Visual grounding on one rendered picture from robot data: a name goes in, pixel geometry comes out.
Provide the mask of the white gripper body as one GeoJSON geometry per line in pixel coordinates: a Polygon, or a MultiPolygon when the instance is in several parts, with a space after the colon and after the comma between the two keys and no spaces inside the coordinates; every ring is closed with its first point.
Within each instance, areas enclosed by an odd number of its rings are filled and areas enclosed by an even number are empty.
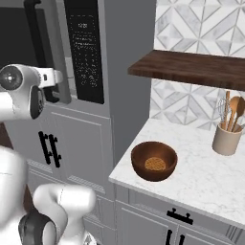
{"type": "Polygon", "coordinates": [[[57,85],[63,82],[63,75],[58,70],[53,70],[53,85],[57,85]]]}

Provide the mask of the black and grey microwave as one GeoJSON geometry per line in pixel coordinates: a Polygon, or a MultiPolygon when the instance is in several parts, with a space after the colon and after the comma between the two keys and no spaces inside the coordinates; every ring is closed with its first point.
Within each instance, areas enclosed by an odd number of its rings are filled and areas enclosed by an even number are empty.
{"type": "Polygon", "coordinates": [[[68,79],[77,98],[104,103],[98,0],[56,0],[68,79]]]}

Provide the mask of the grey cabinet door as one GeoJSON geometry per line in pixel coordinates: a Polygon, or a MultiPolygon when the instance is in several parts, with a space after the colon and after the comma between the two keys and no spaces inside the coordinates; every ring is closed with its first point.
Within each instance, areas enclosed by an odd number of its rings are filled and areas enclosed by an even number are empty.
{"type": "Polygon", "coordinates": [[[179,245],[181,234],[185,236],[184,245],[245,245],[245,231],[235,227],[229,227],[226,233],[218,234],[205,229],[180,225],[174,245],[179,245]]]}
{"type": "Polygon", "coordinates": [[[10,121],[6,122],[5,126],[13,148],[27,158],[30,167],[49,173],[54,172],[54,158],[50,158],[51,163],[48,165],[38,135],[39,131],[47,136],[56,133],[49,106],[46,106],[35,120],[10,121]]]}
{"type": "Polygon", "coordinates": [[[106,195],[113,168],[110,120],[81,112],[53,112],[51,118],[62,180],[106,195]]]}
{"type": "Polygon", "coordinates": [[[166,245],[167,230],[172,230],[174,245],[177,225],[130,205],[116,202],[118,245],[166,245]]]}

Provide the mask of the microwave door with dark window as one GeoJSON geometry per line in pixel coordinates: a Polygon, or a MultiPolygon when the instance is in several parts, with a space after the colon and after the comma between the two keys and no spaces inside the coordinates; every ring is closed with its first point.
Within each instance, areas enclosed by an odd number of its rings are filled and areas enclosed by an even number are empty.
{"type": "MultiPolygon", "coordinates": [[[[72,99],[56,0],[41,0],[35,9],[48,68],[55,68],[63,75],[62,83],[45,89],[46,101],[68,104],[72,99]]],[[[11,63],[39,67],[25,13],[24,0],[0,0],[0,68],[11,63]]]]}

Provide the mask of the brown wooden bowl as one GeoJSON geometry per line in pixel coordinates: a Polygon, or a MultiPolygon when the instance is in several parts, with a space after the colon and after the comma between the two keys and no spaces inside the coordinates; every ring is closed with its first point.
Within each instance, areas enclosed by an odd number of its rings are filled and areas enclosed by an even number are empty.
{"type": "Polygon", "coordinates": [[[136,145],[131,151],[131,164],[135,172],[143,179],[151,182],[160,182],[167,179],[177,165],[177,154],[169,146],[160,142],[143,142],[136,145]],[[159,157],[166,163],[161,171],[145,168],[145,161],[151,157],[159,157]]]}

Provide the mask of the round golden waffle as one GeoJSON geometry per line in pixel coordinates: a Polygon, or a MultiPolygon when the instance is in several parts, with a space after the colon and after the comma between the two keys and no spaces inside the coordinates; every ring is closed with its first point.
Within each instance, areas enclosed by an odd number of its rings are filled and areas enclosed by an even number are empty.
{"type": "Polygon", "coordinates": [[[166,168],[166,163],[159,157],[151,157],[145,161],[145,168],[149,170],[161,171],[166,168]]]}

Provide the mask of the tall grey cabinet housing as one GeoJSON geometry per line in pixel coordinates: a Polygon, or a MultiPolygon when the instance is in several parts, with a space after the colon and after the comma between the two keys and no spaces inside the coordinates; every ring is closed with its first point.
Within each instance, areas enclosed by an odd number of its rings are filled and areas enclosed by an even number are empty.
{"type": "MultiPolygon", "coordinates": [[[[155,1],[98,0],[98,6],[104,103],[78,99],[73,88],[75,80],[69,78],[71,102],[52,103],[45,97],[45,107],[49,106],[51,113],[81,112],[108,118],[113,150],[111,173],[149,117],[150,80],[132,77],[127,69],[153,48],[155,1]]],[[[115,186],[108,182],[110,190],[105,196],[115,195],[116,200],[115,186]]],[[[46,183],[69,184],[62,180],[56,165],[53,173],[30,167],[29,188],[46,183]]],[[[117,245],[116,228],[86,217],[84,222],[99,245],[117,245]]]]}

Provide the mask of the metal whisk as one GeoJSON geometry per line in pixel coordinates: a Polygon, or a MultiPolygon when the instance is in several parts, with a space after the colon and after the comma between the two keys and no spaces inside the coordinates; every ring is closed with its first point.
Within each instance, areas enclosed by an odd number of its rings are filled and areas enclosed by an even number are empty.
{"type": "Polygon", "coordinates": [[[221,98],[218,102],[218,112],[220,115],[221,122],[224,122],[226,119],[226,102],[227,100],[225,98],[221,98]]]}

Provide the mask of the wooden spoon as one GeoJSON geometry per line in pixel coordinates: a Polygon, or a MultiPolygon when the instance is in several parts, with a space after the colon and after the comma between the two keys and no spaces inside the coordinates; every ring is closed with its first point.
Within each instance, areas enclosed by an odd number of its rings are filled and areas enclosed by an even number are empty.
{"type": "Polygon", "coordinates": [[[237,121],[243,115],[244,111],[245,111],[245,100],[242,97],[240,97],[236,108],[236,118],[234,121],[233,131],[235,131],[235,126],[237,124],[237,121]]]}
{"type": "Polygon", "coordinates": [[[232,124],[233,124],[233,121],[234,121],[234,114],[236,112],[238,103],[239,103],[239,97],[231,98],[230,108],[232,110],[232,113],[231,113],[229,124],[228,124],[228,128],[227,128],[228,131],[230,131],[232,129],[232,124]]]}

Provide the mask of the beige utensil pot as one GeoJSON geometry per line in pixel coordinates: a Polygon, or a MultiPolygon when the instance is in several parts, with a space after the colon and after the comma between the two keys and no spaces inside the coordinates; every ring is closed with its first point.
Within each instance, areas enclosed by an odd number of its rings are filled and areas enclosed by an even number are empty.
{"type": "Polygon", "coordinates": [[[242,135],[243,128],[237,124],[235,131],[227,131],[219,124],[216,127],[214,138],[212,141],[212,149],[221,155],[231,156],[234,155],[242,135]]]}

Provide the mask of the dark wooden wall shelf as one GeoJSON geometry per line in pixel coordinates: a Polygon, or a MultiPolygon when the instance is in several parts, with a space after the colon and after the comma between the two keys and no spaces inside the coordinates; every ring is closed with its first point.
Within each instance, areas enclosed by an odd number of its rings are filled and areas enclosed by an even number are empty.
{"type": "Polygon", "coordinates": [[[153,50],[128,74],[245,91],[245,58],[153,50]]]}

